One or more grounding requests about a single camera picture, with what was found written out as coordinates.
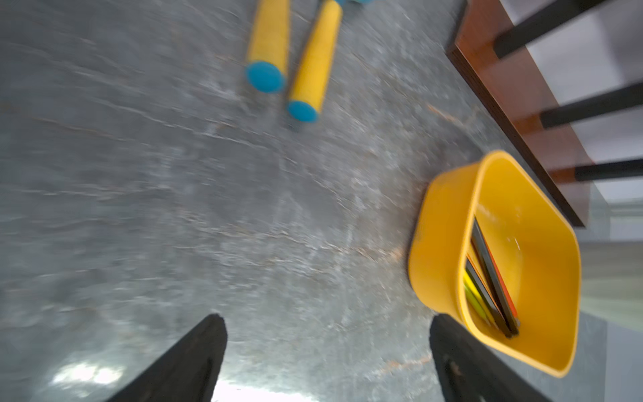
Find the yellow hex key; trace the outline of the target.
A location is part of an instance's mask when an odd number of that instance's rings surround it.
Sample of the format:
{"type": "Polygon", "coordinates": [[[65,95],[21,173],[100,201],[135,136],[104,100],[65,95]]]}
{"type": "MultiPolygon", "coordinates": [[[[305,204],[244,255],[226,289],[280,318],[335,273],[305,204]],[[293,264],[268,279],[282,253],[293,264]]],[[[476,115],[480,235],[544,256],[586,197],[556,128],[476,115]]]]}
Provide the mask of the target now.
{"type": "Polygon", "coordinates": [[[469,303],[472,305],[476,314],[487,324],[491,325],[492,315],[489,313],[482,296],[480,295],[468,273],[465,273],[464,275],[464,287],[467,301],[469,301],[469,303]]]}

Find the red hex key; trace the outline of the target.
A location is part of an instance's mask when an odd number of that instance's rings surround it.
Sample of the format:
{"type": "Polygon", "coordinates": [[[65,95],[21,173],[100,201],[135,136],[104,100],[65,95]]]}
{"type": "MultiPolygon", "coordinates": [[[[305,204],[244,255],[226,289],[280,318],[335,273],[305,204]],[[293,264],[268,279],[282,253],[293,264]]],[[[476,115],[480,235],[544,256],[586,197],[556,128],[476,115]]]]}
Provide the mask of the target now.
{"type": "Polygon", "coordinates": [[[502,300],[507,305],[508,311],[509,313],[511,313],[512,320],[515,322],[516,326],[519,326],[520,322],[518,319],[517,309],[507,289],[505,281],[502,277],[502,273],[500,272],[498,265],[496,263],[496,260],[489,248],[486,249],[486,253],[489,259],[489,262],[487,264],[490,266],[489,271],[492,274],[492,278],[497,283],[497,286],[500,288],[500,292],[502,293],[502,300]]]}

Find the green hex key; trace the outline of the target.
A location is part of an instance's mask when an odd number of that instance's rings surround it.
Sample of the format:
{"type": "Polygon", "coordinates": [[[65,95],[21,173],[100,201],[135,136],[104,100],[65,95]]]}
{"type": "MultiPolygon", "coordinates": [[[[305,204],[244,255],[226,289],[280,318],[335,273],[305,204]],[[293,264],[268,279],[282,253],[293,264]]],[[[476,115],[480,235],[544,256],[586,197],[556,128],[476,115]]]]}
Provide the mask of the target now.
{"type": "Polygon", "coordinates": [[[465,288],[465,295],[469,305],[472,307],[475,314],[479,316],[479,318],[483,320],[486,325],[494,327],[495,323],[493,321],[493,318],[491,314],[486,310],[481,297],[477,293],[471,291],[468,287],[465,288]]]}

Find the yellow plastic storage box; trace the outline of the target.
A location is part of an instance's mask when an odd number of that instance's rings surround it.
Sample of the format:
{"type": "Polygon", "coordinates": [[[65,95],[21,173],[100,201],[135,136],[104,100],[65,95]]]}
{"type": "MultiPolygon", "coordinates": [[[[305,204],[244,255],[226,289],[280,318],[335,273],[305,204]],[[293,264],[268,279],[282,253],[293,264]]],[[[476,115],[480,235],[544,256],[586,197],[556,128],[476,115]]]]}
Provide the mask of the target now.
{"type": "Polygon", "coordinates": [[[476,339],[554,377],[571,369],[579,331],[581,259],[572,227],[503,151],[438,175],[420,208],[408,262],[417,298],[476,339]],[[464,275],[479,226],[517,309],[518,335],[484,323],[464,275]]]}

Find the short black hex key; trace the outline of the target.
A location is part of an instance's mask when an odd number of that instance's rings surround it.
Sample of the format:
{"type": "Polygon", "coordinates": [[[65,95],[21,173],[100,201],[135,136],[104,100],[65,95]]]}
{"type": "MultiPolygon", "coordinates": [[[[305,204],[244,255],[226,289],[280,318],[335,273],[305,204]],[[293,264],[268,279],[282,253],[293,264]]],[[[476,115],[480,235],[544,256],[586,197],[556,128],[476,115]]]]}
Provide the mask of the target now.
{"type": "Polygon", "coordinates": [[[481,316],[483,316],[489,323],[493,323],[493,325],[507,338],[512,338],[513,333],[509,329],[509,326],[507,326],[504,316],[496,306],[494,299],[478,275],[475,266],[472,264],[469,257],[466,259],[465,272],[465,286],[469,290],[469,293],[477,300],[477,304],[483,311],[481,316]]]}

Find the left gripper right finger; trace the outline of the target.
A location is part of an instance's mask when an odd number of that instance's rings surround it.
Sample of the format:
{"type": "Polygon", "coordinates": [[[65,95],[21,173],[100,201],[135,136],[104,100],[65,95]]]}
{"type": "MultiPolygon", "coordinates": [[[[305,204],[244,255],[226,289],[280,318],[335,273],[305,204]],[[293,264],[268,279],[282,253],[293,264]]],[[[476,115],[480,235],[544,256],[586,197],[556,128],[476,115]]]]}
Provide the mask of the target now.
{"type": "Polygon", "coordinates": [[[436,315],[430,349],[446,401],[546,401],[454,318],[436,315]]]}

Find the long black hex key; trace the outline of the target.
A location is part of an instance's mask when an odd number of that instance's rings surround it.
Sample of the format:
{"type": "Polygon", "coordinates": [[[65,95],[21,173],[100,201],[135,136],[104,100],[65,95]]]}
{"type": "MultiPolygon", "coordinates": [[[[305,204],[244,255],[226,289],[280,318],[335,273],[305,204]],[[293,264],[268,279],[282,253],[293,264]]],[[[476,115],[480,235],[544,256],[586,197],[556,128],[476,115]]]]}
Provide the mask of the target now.
{"type": "Polygon", "coordinates": [[[502,315],[505,327],[509,332],[507,337],[517,336],[519,334],[519,320],[516,308],[476,218],[473,219],[472,244],[487,285],[490,287],[490,295],[493,297],[497,311],[502,315]]]}

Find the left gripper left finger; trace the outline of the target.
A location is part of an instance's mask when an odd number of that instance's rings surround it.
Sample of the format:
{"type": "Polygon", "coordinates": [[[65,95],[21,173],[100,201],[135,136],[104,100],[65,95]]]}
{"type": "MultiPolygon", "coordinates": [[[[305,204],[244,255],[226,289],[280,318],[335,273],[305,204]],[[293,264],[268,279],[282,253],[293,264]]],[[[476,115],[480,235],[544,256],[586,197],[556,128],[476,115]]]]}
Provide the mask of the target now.
{"type": "Polygon", "coordinates": [[[227,346],[224,318],[210,314],[110,401],[211,401],[227,346]]]}

